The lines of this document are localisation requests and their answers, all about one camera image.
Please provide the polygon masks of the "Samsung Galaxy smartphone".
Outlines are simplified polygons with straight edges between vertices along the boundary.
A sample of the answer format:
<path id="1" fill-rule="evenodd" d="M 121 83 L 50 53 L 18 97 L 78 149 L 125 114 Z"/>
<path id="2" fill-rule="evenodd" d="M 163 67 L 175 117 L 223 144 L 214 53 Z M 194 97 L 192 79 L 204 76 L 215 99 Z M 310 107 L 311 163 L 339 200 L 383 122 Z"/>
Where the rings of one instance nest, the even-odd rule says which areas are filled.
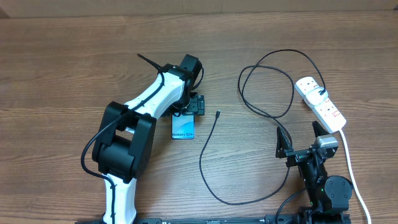
<path id="1" fill-rule="evenodd" d="M 172 139 L 193 139 L 195 137 L 194 115 L 172 116 Z"/>

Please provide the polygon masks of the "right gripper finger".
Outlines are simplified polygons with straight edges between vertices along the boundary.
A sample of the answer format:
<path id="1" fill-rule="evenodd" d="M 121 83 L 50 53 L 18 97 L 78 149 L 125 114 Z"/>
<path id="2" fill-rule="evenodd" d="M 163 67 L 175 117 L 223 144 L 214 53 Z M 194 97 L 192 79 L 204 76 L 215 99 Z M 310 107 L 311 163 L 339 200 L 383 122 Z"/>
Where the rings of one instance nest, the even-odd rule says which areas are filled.
<path id="1" fill-rule="evenodd" d="M 284 134 L 280 127 L 277 127 L 277 145 L 275 150 L 276 158 L 287 157 L 287 153 L 292 151 L 293 147 L 288 137 Z"/>
<path id="2" fill-rule="evenodd" d="M 312 126 L 316 138 L 319 136 L 324 136 L 329 134 L 329 132 L 325 130 L 318 121 L 313 121 Z"/>

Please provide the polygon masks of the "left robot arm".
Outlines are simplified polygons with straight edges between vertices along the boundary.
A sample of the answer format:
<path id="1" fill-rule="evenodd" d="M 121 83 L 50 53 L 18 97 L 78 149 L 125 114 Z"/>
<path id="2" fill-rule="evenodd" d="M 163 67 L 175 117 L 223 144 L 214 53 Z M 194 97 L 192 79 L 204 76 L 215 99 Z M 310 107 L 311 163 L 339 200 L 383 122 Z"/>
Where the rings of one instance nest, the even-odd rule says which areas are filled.
<path id="1" fill-rule="evenodd" d="M 157 78 L 135 99 L 111 102 L 98 133 L 88 143 L 98 175 L 106 184 L 106 210 L 98 223 L 135 223 L 135 194 L 152 152 L 157 120 L 163 116 L 203 116 L 204 97 L 195 92 L 204 69 L 187 54 L 180 65 L 149 62 Z"/>

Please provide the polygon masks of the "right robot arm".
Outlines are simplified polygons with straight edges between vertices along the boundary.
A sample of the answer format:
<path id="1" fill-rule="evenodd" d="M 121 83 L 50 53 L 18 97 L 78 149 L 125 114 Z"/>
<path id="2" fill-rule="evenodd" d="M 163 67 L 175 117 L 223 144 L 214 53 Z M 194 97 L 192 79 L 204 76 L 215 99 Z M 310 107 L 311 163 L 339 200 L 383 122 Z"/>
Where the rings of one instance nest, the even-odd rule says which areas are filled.
<path id="1" fill-rule="evenodd" d="M 339 175 L 328 175 L 324 163 L 338 149 L 337 139 L 328 133 L 318 121 L 312 123 L 315 141 L 307 149 L 294 150 L 289 138 L 277 128 L 276 158 L 286 158 L 286 166 L 297 167 L 304 181 L 304 189 L 287 198 L 278 208 L 274 222 L 280 223 L 350 223 L 349 200 L 353 183 Z M 309 207 L 301 207 L 295 214 L 281 215 L 285 204 L 306 191 Z"/>

